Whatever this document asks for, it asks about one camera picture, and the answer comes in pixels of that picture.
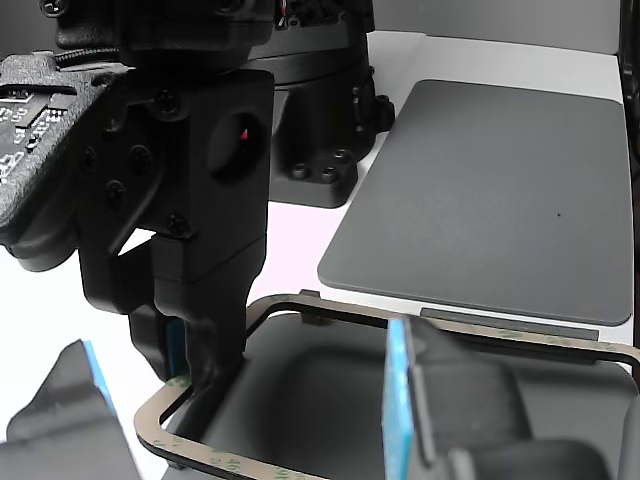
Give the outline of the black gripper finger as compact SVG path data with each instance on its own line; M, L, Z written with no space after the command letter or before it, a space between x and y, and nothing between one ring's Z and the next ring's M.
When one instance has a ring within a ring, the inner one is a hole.
M66 346L1 443L3 479L138 479L90 343Z
M384 476L407 479L454 449L532 436L505 366L465 349L421 320L387 323L382 400Z

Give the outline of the black gripper with round hole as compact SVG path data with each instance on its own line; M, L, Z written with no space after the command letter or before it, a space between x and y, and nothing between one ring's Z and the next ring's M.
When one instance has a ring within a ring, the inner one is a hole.
M204 392L242 357L264 265L273 77L130 70L99 85L76 127L85 297L132 312L132 343L162 381L184 373L185 323L191 384Z

